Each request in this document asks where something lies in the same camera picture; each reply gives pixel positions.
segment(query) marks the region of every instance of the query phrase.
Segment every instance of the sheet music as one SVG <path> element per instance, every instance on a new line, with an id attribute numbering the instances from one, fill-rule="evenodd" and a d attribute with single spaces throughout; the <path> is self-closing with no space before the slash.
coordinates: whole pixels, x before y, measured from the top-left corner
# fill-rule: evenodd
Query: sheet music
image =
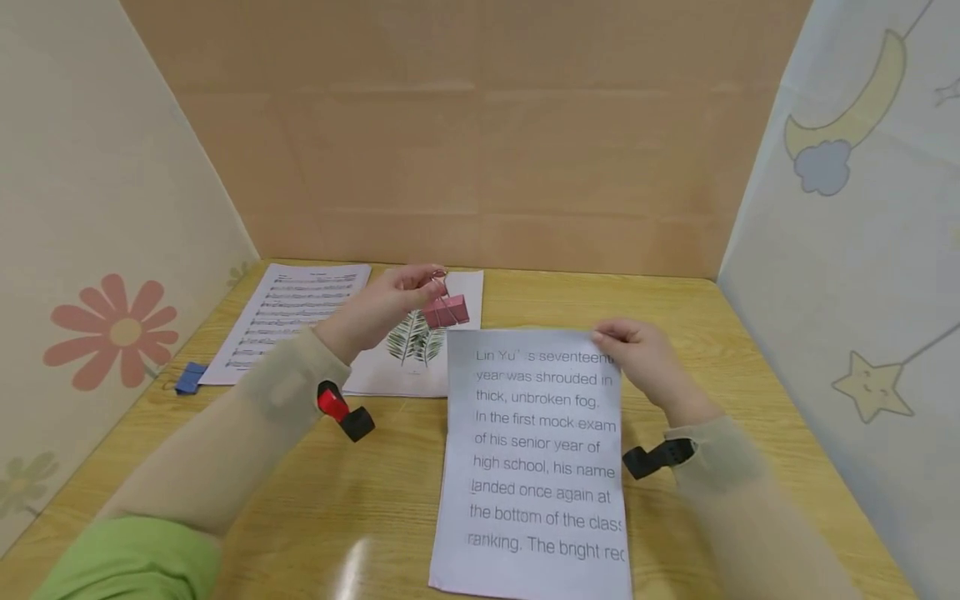
<path id="1" fill-rule="evenodd" d="M 235 384 L 274 344 L 297 335 L 305 324 L 332 315 L 369 278 L 370 265 L 270 265 L 201 377 L 201 385 Z"/>

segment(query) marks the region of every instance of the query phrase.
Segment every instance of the person's left hand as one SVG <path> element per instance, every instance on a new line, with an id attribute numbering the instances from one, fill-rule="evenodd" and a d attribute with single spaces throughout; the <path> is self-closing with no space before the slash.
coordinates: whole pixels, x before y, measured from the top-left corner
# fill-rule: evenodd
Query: person's left hand
<path id="1" fill-rule="evenodd" d="M 314 333 L 337 358 L 349 365 L 363 350 L 374 348 L 412 310 L 423 308 L 444 293 L 431 281 L 440 265 L 406 265 L 391 269 L 347 300 Z"/>

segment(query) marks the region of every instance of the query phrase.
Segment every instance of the beige sheer sleeve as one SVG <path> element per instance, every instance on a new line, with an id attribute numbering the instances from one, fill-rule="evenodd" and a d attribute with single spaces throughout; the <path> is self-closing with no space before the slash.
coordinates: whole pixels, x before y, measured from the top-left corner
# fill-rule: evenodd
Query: beige sheer sleeve
<path id="1" fill-rule="evenodd" d="M 728 597 L 861 597 L 827 542 L 783 493 L 733 420 L 678 427 L 665 437 L 696 444 L 693 457 L 673 469 L 674 477 L 708 536 Z"/>
<path id="2" fill-rule="evenodd" d="M 97 518 L 155 516 L 222 537 L 321 416 L 317 384 L 343 386 L 349 374 L 308 328 L 277 344 L 147 457 Z"/>

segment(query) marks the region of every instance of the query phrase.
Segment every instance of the blue object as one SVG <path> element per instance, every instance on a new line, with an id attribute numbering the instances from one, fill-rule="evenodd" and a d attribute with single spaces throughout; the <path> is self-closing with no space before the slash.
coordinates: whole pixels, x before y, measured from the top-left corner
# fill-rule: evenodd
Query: blue object
<path id="1" fill-rule="evenodd" d="M 192 396 L 196 394 L 200 388 L 200 377 L 205 372 L 206 365 L 187 363 L 186 369 L 183 370 L 180 379 L 177 380 L 177 385 L 174 386 L 174 390 L 177 391 L 177 396 Z"/>

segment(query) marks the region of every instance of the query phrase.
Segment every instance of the sleeve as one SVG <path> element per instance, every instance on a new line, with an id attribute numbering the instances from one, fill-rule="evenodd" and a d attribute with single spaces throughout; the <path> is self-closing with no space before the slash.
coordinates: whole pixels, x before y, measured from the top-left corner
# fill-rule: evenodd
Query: sleeve
<path id="1" fill-rule="evenodd" d="M 699 519 L 728 597 L 853 599 L 860 593 L 827 541 L 786 496 L 759 450 L 729 417 L 678 427 L 693 456 L 673 469 Z"/>
<path id="2" fill-rule="evenodd" d="M 33 600 L 206 598 L 219 568 L 213 538 L 170 521 L 127 516 L 88 527 Z"/>
<path id="3" fill-rule="evenodd" d="M 153 516 L 223 537 L 320 418 L 317 385 L 343 386 L 349 374 L 310 328 L 280 342 L 147 457 L 97 518 Z"/>

